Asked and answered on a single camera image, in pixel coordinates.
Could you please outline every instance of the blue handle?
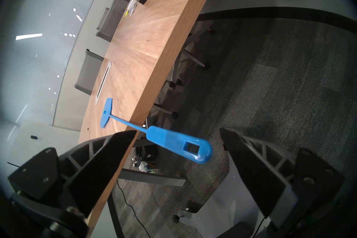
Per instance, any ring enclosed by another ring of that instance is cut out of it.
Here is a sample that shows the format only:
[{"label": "blue handle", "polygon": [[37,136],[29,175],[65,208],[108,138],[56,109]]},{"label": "blue handle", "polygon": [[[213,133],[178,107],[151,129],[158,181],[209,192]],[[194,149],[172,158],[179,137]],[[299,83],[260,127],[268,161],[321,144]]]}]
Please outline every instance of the blue handle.
[{"label": "blue handle", "polygon": [[[154,142],[169,151],[186,157],[187,159],[190,159],[198,164],[204,164],[212,157],[212,146],[207,140],[204,139],[175,131],[165,130],[155,126],[149,127],[146,132],[146,138],[149,141]],[[189,143],[200,147],[197,154],[187,150]]]}]

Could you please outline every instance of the chair wheel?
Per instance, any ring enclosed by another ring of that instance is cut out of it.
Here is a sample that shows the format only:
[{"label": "chair wheel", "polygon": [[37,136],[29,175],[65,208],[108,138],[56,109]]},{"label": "chair wheel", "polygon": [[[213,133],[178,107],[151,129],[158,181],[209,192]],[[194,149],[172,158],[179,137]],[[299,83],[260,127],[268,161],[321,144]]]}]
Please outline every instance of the chair wheel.
[{"label": "chair wheel", "polygon": [[168,83],[168,85],[171,87],[171,88],[175,88],[176,87],[176,83],[174,83],[173,81],[170,81]]},{"label": "chair wheel", "polygon": [[177,112],[172,112],[171,113],[171,117],[172,117],[172,119],[176,119],[178,117],[178,113]]},{"label": "chair wheel", "polygon": [[210,29],[208,30],[208,32],[209,32],[211,35],[215,35],[215,34],[216,34],[216,31],[215,31],[214,29],[212,29],[212,28],[210,28]]},{"label": "chair wheel", "polygon": [[206,62],[205,63],[205,66],[203,67],[203,70],[208,70],[208,69],[210,69],[211,68],[211,65],[210,65],[210,63],[209,62]]},{"label": "chair wheel", "polygon": [[175,224],[177,224],[177,223],[180,221],[180,217],[177,216],[177,215],[173,215],[173,216],[172,216],[172,221],[173,221]]},{"label": "chair wheel", "polygon": [[179,78],[176,80],[176,85],[178,86],[182,86],[182,80],[180,80]]}]

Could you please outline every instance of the blue plastic tool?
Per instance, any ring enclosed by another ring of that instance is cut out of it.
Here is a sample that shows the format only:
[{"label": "blue plastic tool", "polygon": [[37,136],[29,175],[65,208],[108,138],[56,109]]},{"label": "blue plastic tool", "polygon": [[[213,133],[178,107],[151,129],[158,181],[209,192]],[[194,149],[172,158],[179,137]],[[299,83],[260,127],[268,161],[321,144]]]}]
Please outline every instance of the blue plastic tool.
[{"label": "blue plastic tool", "polygon": [[[104,104],[102,118],[100,119],[100,127],[104,128],[109,118],[113,118],[129,127],[146,133],[146,138],[161,147],[168,149],[174,153],[177,153],[189,160],[192,160],[198,164],[204,164],[208,162],[212,157],[212,146],[207,140],[189,136],[175,131],[165,130],[163,128],[150,126],[148,129],[139,127],[133,123],[115,117],[111,114],[112,98],[107,98]],[[194,144],[199,146],[198,153],[192,153],[187,150],[188,144]]]}]

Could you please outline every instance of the square hole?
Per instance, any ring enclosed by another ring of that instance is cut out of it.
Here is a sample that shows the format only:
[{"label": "square hole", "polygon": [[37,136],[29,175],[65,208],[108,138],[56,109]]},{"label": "square hole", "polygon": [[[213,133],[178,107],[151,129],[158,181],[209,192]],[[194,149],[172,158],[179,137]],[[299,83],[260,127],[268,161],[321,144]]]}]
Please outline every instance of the square hole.
[{"label": "square hole", "polygon": [[279,172],[284,176],[288,177],[294,173],[294,164],[287,159],[283,165],[280,167]]},{"label": "square hole", "polygon": [[60,162],[60,172],[67,177],[71,177],[77,172],[77,168],[68,158],[65,158]]},{"label": "square hole", "polygon": [[260,154],[263,155],[263,145],[259,142],[253,142],[253,141],[250,141],[253,148]]},{"label": "square hole", "polygon": [[89,144],[79,148],[74,153],[72,153],[71,156],[79,166],[83,166],[89,160]]},{"label": "square hole", "polygon": [[266,146],[267,149],[267,161],[273,165],[273,167],[277,166],[280,160],[283,158],[280,153],[273,150],[268,145]]},{"label": "square hole", "polygon": [[93,141],[93,154],[96,154],[97,151],[99,151],[103,147],[104,142],[105,142],[105,138]]},{"label": "square hole", "polygon": [[191,144],[191,143],[187,143],[187,149],[186,151],[194,153],[194,154],[198,154],[198,150],[200,149],[199,146],[195,145],[195,144]]}]

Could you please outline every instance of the wood grain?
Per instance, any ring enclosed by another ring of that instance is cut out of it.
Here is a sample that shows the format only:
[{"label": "wood grain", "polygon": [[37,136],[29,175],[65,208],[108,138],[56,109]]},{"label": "wood grain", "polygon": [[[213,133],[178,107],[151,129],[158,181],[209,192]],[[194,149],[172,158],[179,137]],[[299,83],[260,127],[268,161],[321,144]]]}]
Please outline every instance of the wood grain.
[{"label": "wood grain", "polygon": [[[105,100],[113,98],[112,114],[142,125],[206,0],[148,0],[132,16],[123,17],[113,36],[93,88],[79,143],[129,129],[110,119],[99,126]],[[95,105],[108,61],[112,66]],[[88,221],[93,231],[123,168],[131,146]]]}]

